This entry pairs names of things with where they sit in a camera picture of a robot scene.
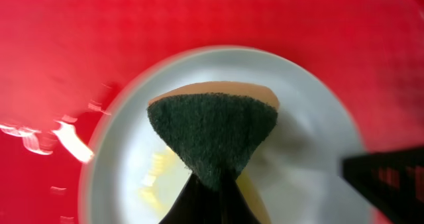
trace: sponge piece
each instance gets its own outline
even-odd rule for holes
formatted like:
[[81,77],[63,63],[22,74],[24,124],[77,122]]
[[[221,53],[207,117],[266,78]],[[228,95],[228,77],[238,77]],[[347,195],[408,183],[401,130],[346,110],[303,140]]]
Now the sponge piece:
[[148,107],[153,129],[212,190],[224,175],[240,175],[277,116],[257,99],[225,93],[173,95]]

